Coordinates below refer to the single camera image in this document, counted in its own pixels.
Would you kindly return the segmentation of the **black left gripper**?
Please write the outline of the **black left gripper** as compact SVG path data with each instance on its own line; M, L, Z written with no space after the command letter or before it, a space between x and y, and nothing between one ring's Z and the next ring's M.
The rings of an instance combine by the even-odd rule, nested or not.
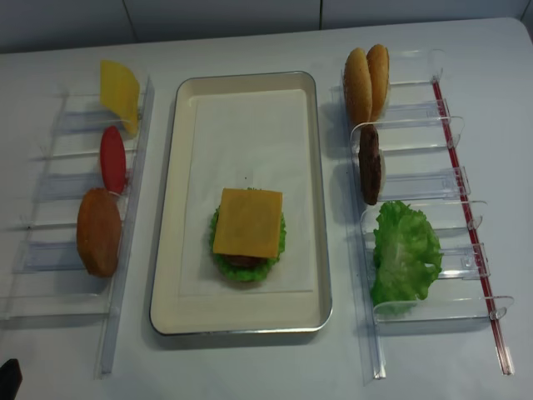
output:
M21 385L21 369L16 358L8 359L0 367L0 399L14 400Z

